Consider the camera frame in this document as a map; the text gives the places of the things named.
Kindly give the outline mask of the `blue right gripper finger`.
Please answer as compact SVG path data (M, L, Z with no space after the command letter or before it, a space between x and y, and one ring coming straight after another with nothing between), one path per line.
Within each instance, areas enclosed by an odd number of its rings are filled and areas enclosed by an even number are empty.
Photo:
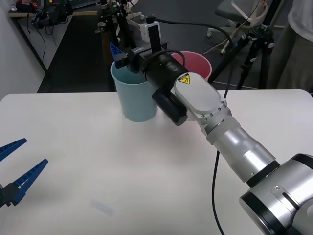
M125 67L128 65L127 54L122 52L118 47L116 47L112 42L110 42L110 51L112 58L114 60L115 67L117 69Z

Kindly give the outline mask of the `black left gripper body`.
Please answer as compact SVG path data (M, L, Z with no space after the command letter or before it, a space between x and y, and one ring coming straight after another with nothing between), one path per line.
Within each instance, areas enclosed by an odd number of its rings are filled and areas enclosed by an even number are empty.
M3 187L2 185L0 186L0 207L6 205L10 206L11 203L8 201L8 191L10 189L10 185L6 185Z

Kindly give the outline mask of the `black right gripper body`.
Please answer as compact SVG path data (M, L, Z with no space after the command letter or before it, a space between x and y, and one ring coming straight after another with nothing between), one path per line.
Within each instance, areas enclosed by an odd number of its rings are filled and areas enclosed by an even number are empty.
M152 48L150 43L144 43L127 54L128 69L133 73L162 73L168 62L169 53L163 52L167 49L167 42Z

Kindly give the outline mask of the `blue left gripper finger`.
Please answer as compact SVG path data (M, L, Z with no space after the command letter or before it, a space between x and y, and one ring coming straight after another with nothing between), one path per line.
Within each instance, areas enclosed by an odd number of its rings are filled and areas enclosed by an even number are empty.
M6 157L8 157L11 153L13 153L15 150L17 150L26 142L27 139L23 138L0 147L0 162L3 161Z
M48 160L43 159L35 167L11 183L13 192L9 196L9 203L16 206L24 198L26 192L29 190L47 164Z

